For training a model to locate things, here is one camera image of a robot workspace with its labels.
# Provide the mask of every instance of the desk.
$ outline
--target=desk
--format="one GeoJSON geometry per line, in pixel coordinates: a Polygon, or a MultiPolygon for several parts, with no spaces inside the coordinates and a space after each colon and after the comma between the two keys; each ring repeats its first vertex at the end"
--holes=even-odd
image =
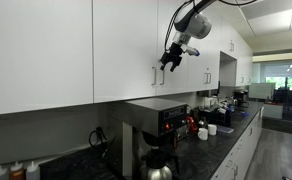
{"type": "Polygon", "coordinates": [[[283,103],[265,103],[264,104],[264,117],[273,119],[283,118],[283,103]]]}

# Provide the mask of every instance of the mug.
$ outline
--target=mug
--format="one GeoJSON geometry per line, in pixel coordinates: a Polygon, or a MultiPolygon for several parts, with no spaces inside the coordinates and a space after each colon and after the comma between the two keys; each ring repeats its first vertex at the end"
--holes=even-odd
{"type": "Polygon", "coordinates": [[[208,130],[205,128],[199,128],[198,129],[198,137],[201,140],[207,140],[208,139],[208,130]]]}
{"type": "Polygon", "coordinates": [[[214,124],[209,124],[208,125],[208,134],[211,136],[215,136],[217,131],[217,126],[214,124]]]}

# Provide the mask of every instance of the countertop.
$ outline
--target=countertop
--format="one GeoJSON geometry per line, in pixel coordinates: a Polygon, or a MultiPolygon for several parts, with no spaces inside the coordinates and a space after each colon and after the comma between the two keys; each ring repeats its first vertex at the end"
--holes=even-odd
{"type": "Polygon", "coordinates": [[[230,134],[217,132],[216,136],[209,136],[207,141],[190,135],[179,141],[176,150],[179,179],[211,179],[262,106],[261,102],[249,102],[248,108],[235,110],[230,126],[234,131],[230,134]],[[241,111],[247,112],[249,116],[240,116],[241,111]]]}

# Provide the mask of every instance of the robotic arm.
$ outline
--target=robotic arm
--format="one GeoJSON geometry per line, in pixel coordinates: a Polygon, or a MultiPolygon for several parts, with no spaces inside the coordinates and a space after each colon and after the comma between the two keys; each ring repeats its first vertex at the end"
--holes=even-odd
{"type": "Polygon", "coordinates": [[[209,20],[199,14],[206,7],[216,0],[202,0],[197,5],[191,0],[187,5],[183,6],[176,15],[174,26],[176,33],[168,51],[165,51],[160,61],[162,62],[161,70],[164,70],[167,63],[172,62],[170,71],[173,72],[176,66],[179,66],[182,60],[181,54],[199,56],[199,51],[195,48],[187,46],[191,37],[203,39],[211,30],[209,20]]]}

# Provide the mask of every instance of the ceiling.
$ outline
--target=ceiling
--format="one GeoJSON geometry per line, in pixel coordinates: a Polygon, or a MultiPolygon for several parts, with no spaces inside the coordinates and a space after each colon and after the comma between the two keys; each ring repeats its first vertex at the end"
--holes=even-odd
{"type": "Polygon", "coordinates": [[[292,49],[292,0],[257,0],[241,7],[216,1],[209,8],[221,13],[254,53],[292,49]]]}

